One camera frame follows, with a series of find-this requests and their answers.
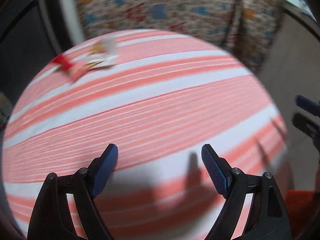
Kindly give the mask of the white wrapper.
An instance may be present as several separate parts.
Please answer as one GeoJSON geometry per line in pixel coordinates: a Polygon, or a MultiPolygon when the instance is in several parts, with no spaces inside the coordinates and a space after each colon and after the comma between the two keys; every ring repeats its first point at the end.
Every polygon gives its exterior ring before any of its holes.
{"type": "Polygon", "coordinates": [[[117,62],[118,51],[116,39],[105,37],[93,44],[86,57],[86,69],[97,69],[114,66],[117,62]]]}

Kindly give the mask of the patterned blanket with characters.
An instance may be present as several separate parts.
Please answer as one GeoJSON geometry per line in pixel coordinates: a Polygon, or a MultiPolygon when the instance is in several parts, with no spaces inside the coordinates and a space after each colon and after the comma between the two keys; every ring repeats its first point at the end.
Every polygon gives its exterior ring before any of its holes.
{"type": "Polygon", "coordinates": [[[283,18],[283,0],[75,0],[86,38],[159,29],[219,46],[261,70],[283,18]]]}

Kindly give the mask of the striped pink tablecloth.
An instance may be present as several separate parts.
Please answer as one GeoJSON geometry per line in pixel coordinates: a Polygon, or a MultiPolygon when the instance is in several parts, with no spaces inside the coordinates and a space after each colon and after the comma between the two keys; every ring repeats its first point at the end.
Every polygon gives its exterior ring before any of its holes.
{"type": "Polygon", "coordinates": [[[286,171],[284,120],[259,80],[212,44],[160,30],[114,37],[114,66],[71,82],[49,63],[18,99],[3,144],[13,217],[26,235],[47,174],[73,174],[113,143],[117,165],[95,200],[112,235],[204,239],[223,198],[202,146],[248,174],[286,171]]]}

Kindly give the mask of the red snack wrapper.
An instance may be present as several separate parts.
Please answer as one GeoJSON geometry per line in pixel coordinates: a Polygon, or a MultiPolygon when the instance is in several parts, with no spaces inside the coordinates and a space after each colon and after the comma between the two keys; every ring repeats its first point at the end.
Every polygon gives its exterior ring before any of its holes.
{"type": "Polygon", "coordinates": [[[74,63],[63,54],[53,58],[52,63],[57,64],[59,70],[67,74],[72,82],[77,81],[86,73],[86,68],[82,63],[74,63]]]}

